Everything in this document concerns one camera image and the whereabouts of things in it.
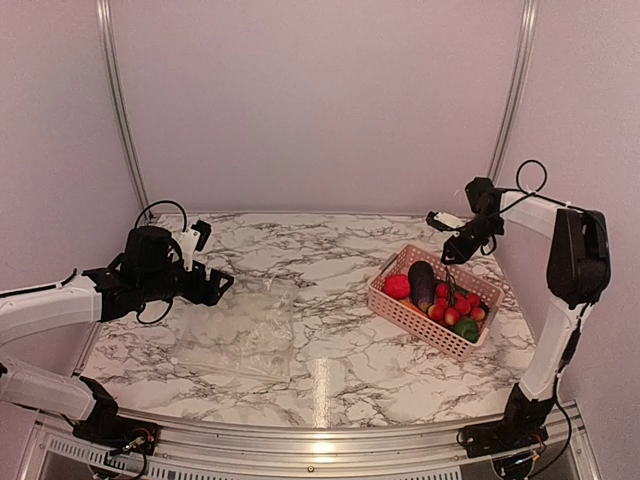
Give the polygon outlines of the pink plastic basket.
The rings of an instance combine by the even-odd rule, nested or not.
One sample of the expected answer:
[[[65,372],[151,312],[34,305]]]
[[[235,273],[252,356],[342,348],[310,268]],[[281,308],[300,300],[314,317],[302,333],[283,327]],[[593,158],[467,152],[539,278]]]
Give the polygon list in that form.
[[[490,307],[486,320],[479,323],[480,336],[471,343],[456,335],[451,329],[430,320],[425,313],[420,314],[394,300],[383,292],[384,280],[389,275],[406,274],[416,261],[428,262],[438,281],[444,281],[447,275],[459,288],[474,292]],[[388,320],[402,330],[426,342],[455,360],[463,361],[488,338],[490,327],[503,300],[504,292],[488,281],[473,275],[459,266],[446,267],[440,258],[417,246],[407,244],[389,257],[380,271],[368,283],[367,306],[375,314]]]

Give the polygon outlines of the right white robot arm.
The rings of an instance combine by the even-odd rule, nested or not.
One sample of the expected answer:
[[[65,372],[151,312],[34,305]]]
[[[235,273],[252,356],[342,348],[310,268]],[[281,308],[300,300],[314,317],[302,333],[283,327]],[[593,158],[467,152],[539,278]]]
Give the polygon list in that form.
[[[524,444],[541,432],[558,400],[558,387],[573,358],[582,327],[611,279],[605,218],[541,196],[536,191],[498,188],[477,177],[465,188],[473,218],[431,212],[427,222],[449,233],[441,261],[462,265],[482,247],[504,234],[507,221],[550,241],[546,284],[550,304],[537,348],[527,370],[514,385],[500,420],[464,427],[465,447],[487,452]]]

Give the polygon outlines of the clear zip top bag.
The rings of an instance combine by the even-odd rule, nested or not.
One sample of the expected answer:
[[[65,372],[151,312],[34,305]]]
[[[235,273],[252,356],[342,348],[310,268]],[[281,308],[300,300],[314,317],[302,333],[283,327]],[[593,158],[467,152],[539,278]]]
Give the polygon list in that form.
[[[287,280],[237,279],[217,305],[196,308],[171,361],[192,373],[287,382],[297,295],[298,287]]]

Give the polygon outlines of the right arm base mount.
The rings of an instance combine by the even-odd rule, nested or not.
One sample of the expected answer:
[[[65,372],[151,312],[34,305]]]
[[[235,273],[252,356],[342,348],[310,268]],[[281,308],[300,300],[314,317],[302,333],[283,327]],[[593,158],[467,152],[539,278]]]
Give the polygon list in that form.
[[[532,445],[541,446],[548,438],[544,427],[509,434],[501,421],[492,421],[462,427],[457,433],[456,441],[469,458],[477,458]]]

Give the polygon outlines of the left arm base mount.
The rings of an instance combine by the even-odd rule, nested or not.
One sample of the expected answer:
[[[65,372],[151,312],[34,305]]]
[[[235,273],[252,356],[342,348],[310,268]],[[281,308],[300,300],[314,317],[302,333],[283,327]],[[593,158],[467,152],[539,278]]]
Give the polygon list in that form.
[[[143,443],[135,447],[134,451],[151,456],[158,442],[160,427],[156,423],[116,416],[102,426],[94,421],[78,422],[72,433],[76,438],[120,452],[125,451],[126,445],[142,438]]]

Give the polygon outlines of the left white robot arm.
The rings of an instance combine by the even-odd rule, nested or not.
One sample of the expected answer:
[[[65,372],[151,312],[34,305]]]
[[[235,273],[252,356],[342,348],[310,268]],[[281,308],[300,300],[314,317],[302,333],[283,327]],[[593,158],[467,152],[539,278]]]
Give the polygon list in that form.
[[[2,293],[1,343],[140,315],[151,302],[171,305],[177,297],[194,305],[216,305],[234,278],[194,260],[209,235],[204,222],[178,234],[152,225],[135,227],[124,251],[106,267],[73,272],[55,284]],[[126,436],[126,423],[116,415],[117,403],[90,378],[63,376],[3,355],[1,399],[86,422],[106,445],[119,444]]]

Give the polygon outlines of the purple eggplant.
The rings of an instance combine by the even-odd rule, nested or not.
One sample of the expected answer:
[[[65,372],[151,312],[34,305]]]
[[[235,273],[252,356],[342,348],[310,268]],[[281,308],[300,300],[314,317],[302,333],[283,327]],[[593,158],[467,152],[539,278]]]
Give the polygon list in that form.
[[[435,298],[436,276],[432,266],[426,261],[416,261],[410,266],[407,277],[412,304],[426,313]]]

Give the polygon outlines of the red crinkled fruit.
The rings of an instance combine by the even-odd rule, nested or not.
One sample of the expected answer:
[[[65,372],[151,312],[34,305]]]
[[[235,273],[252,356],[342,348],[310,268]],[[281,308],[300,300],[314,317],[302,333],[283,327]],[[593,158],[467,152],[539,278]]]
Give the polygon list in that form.
[[[389,275],[384,280],[383,292],[394,300],[406,299],[411,293],[411,285],[406,274]]]

